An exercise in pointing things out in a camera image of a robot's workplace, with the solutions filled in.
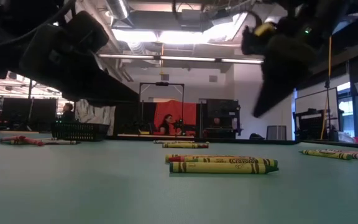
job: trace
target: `man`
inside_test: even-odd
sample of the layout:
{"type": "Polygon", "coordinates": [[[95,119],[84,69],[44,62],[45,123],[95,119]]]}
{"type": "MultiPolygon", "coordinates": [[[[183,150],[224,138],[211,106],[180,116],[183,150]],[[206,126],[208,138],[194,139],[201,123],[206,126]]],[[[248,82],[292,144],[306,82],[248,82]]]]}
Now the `man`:
{"type": "Polygon", "coordinates": [[[214,123],[211,125],[212,128],[218,128],[221,126],[221,119],[220,118],[214,118],[214,123]]]}
{"type": "Polygon", "coordinates": [[[73,105],[71,103],[66,103],[63,107],[63,114],[61,117],[63,122],[74,122],[74,112],[72,112],[72,110],[73,105]]]}

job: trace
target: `black basket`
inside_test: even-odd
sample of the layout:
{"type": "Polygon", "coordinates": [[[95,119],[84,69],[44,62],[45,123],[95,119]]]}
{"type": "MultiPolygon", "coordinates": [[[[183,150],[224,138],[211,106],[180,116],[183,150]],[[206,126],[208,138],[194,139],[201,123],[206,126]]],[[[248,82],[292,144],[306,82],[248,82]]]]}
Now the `black basket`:
{"type": "Polygon", "coordinates": [[[102,141],[109,125],[88,123],[52,123],[52,136],[71,141],[102,141]]]}

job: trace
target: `teal table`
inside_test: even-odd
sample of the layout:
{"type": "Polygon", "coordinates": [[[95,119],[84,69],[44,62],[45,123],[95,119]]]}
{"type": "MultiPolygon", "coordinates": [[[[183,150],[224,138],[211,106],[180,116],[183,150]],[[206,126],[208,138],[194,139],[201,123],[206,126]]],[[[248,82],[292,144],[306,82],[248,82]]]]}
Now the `teal table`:
{"type": "Polygon", "coordinates": [[[0,224],[358,223],[358,161],[305,156],[298,152],[303,149],[347,148],[215,143],[209,149],[162,149],[140,141],[0,144],[0,224]],[[280,171],[170,174],[165,154],[267,157],[278,160],[280,171]]]}

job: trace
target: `person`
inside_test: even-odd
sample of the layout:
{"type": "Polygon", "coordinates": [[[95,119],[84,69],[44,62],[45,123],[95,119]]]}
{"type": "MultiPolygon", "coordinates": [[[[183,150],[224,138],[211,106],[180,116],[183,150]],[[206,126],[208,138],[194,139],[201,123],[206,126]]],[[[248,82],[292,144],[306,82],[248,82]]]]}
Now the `person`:
{"type": "Polygon", "coordinates": [[[221,119],[220,118],[214,118],[214,126],[220,126],[221,125],[221,119]]]}
{"type": "Polygon", "coordinates": [[[169,135],[169,125],[172,122],[172,115],[167,114],[164,116],[164,120],[162,120],[162,123],[158,127],[160,132],[164,135],[169,135]]]}
{"type": "Polygon", "coordinates": [[[63,107],[62,121],[63,122],[74,122],[74,112],[73,105],[71,103],[66,103],[63,107]]]}

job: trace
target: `red curtain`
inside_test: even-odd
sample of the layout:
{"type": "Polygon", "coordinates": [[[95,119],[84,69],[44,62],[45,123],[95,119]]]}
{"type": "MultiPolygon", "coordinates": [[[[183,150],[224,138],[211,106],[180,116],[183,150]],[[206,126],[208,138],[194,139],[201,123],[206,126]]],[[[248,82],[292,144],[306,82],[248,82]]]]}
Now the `red curtain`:
{"type": "MultiPolygon", "coordinates": [[[[158,128],[162,124],[162,120],[165,115],[172,115],[172,122],[182,119],[181,117],[182,103],[176,100],[170,100],[165,103],[157,103],[154,116],[154,125],[158,128]]],[[[183,104],[183,124],[195,125],[196,124],[196,103],[184,103],[183,104]]],[[[179,130],[174,130],[173,124],[170,124],[171,135],[175,135],[179,130]]],[[[186,135],[195,134],[194,131],[187,131],[186,135]]]]}

